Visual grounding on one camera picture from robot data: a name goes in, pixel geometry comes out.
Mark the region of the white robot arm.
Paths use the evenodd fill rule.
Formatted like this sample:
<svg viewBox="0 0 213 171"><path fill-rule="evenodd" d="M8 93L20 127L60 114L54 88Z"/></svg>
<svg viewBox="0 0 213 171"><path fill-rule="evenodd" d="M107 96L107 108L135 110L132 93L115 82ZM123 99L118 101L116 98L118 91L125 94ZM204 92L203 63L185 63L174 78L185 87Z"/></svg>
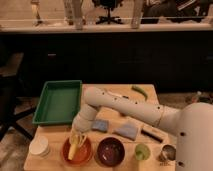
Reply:
<svg viewBox="0 0 213 171"><path fill-rule="evenodd" d="M90 131L102 107L176 136L175 171L213 171L213 105L198 102L176 109L88 87L84 92L84 105L74 117L72 129L78 133Z"/></svg>

